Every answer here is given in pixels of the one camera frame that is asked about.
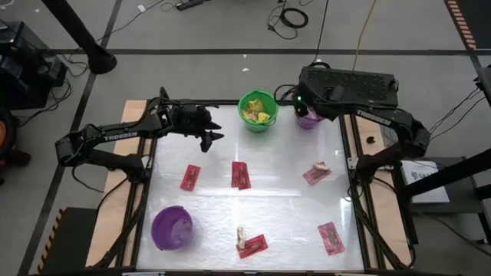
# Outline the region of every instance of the black pole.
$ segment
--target black pole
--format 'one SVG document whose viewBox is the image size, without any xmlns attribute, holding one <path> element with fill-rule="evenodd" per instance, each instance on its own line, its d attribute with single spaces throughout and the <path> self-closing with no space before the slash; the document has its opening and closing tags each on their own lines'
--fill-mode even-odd
<svg viewBox="0 0 491 276">
<path fill-rule="evenodd" d="M 66 0 L 42 0 L 42 2 L 77 42 L 78 46 L 84 49 L 92 73 L 105 74 L 116 67 L 116 58 L 97 44 Z"/>
<path fill-rule="evenodd" d="M 401 195 L 409 200 L 415 195 L 420 195 L 432 189 L 440 188 L 441 186 L 454 183 L 476 173 L 491 168 L 491 149 L 487 149 L 482 153 L 458 162 L 452 166 L 440 170 L 437 173 L 418 180 L 408 186 L 405 186 L 401 191 Z"/>
</svg>

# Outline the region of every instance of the concrete floor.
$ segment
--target concrete floor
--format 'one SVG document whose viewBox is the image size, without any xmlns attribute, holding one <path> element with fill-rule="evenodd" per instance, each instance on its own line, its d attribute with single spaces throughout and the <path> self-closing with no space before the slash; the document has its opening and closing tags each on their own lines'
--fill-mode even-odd
<svg viewBox="0 0 491 276">
<path fill-rule="evenodd" d="M 119 8 L 115 13 L 115 29 L 139 12 L 138 5 L 148 7 L 156 0 L 69 2 L 97 39 L 104 35 L 114 7 Z M 298 7 L 296 1 L 290 2 Z M 269 12 L 275 7 L 274 0 L 214 0 L 185 12 L 163 12 L 157 5 L 124 30 L 111 35 L 107 48 L 134 51 L 117 55 L 118 65 L 109 74 L 96 78 L 89 77 L 89 73 L 69 77 L 74 88 L 71 98 L 55 112 L 44 113 L 19 130 L 18 146 L 32 155 L 32 163 L 22 169 L 2 170 L 7 182 L 0 187 L 3 217 L 0 221 L 0 274 L 13 275 L 19 271 L 57 167 L 53 142 L 70 130 L 83 94 L 89 98 L 81 126 L 120 121 L 126 100 L 155 97 L 160 86 L 173 98 L 193 99 L 239 99 L 252 89 L 273 91 L 280 84 L 294 83 L 302 66 L 313 58 L 312 54 L 275 54 L 275 51 L 315 49 L 324 4 L 317 0 L 302 8 L 310 22 L 298 30 L 298 37 L 292 41 L 282 40 L 265 26 Z M 370 4 L 370 0 L 331 0 L 321 49 L 334 49 L 334 52 L 355 49 Z M 14 5 L 0 10 L 0 18 L 24 21 L 50 48 L 77 47 L 39 0 L 15 1 Z M 278 31 L 291 34 L 286 28 L 278 27 Z M 361 48 L 412 51 L 463 50 L 465 46 L 443 0 L 378 0 Z M 222 53 L 226 53 L 226 49 L 242 50 L 235 54 L 220 54 L 220 51 L 148 54 L 139 49 L 223 49 Z M 262 49 L 272 54 L 250 54 L 252 50 L 247 49 Z M 430 127 L 474 89 L 472 79 L 476 72 L 468 56 L 432 55 L 434 51 L 414 53 L 392 51 L 362 55 L 358 58 L 357 69 L 394 74 L 400 81 L 400 107 Z M 339 69 L 351 69 L 354 60 L 353 55 L 340 51 L 318 58 Z M 75 55 L 74 59 L 83 60 L 84 56 Z M 486 66 L 491 64 L 491 57 L 479 57 L 479 61 Z M 461 107 L 440 129 L 452 125 L 470 105 Z M 485 118 L 490 116 L 491 109 L 483 101 L 458 127 L 435 140 L 427 155 L 472 156 L 488 149 L 486 134 L 491 129 L 491 121 Z M 101 149 L 112 150 L 113 147 L 108 143 Z M 107 177 L 105 169 L 87 165 L 77 172 L 93 187 L 103 188 Z M 479 185 L 487 184 L 489 173 L 481 173 L 476 178 Z M 87 191 L 65 172 L 31 266 L 32 273 L 57 210 L 65 206 L 95 208 L 100 199 L 101 195 Z M 483 238 L 476 215 L 444 219 L 471 239 Z M 467 275 L 482 275 L 491 270 L 491 263 L 485 256 L 455 238 L 443 226 L 422 218 L 416 218 L 416 223 L 420 238 L 417 270 Z"/>
</svg>

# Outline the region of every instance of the red snack package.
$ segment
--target red snack package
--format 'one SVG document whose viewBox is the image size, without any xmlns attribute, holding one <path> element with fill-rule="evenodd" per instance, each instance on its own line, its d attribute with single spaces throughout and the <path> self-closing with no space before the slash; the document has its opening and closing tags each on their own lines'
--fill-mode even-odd
<svg viewBox="0 0 491 276">
<path fill-rule="evenodd" d="M 201 168 L 198 166 L 188 165 L 180 188 L 186 191 L 193 191 L 200 170 Z"/>
<path fill-rule="evenodd" d="M 266 238 L 264 235 L 259 235 L 257 237 L 251 238 L 245 241 L 244 248 L 240 248 L 239 245 L 236 245 L 237 251 L 239 252 L 240 258 L 246 258 L 250 255 L 254 255 L 257 252 L 261 252 L 268 248 L 268 243 L 266 242 Z"/>
<path fill-rule="evenodd" d="M 321 171 L 321 170 L 316 170 L 314 168 L 310 169 L 306 173 L 303 174 L 305 180 L 307 180 L 308 184 L 314 185 L 317 184 L 317 182 L 321 181 L 324 177 L 328 176 L 331 174 L 331 171 Z"/>
<path fill-rule="evenodd" d="M 334 255 L 344 251 L 344 245 L 339 238 L 338 231 L 333 222 L 326 223 L 318 226 L 319 233 L 321 233 L 322 241 L 324 241 L 325 250 L 328 255 Z"/>
<path fill-rule="evenodd" d="M 239 190 L 250 189 L 249 171 L 244 162 L 232 162 L 232 187 L 239 187 Z"/>
</svg>

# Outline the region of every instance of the black metal frame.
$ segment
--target black metal frame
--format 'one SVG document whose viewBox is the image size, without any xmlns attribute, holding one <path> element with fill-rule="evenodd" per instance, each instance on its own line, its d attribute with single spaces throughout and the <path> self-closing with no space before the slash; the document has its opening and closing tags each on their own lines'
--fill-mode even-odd
<svg viewBox="0 0 491 276">
<path fill-rule="evenodd" d="M 452 166 L 448 166 L 431 176 L 420 179 L 411 185 L 401 187 L 397 197 L 403 202 L 409 202 L 413 196 L 440 188 L 455 181 L 473 176 L 476 173 L 491 169 L 491 149 L 467 158 Z M 481 192 L 490 192 L 491 189 L 482 189 Z"/>
</svg>

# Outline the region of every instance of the food item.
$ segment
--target food item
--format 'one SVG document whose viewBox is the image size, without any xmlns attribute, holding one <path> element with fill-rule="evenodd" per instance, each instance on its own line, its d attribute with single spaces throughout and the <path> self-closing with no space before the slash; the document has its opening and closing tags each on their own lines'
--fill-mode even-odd
<svg viewBox="0 0 491 276">
<path fill-rule="evenodd" d="M 248 110 L 242 110 L 242 115 L 254 123 L 264 123 L 271 118 L 271 115 L 265 112 L 264 104 L 260 99 L 249 101 L 249 108 Z"/>
</svg>

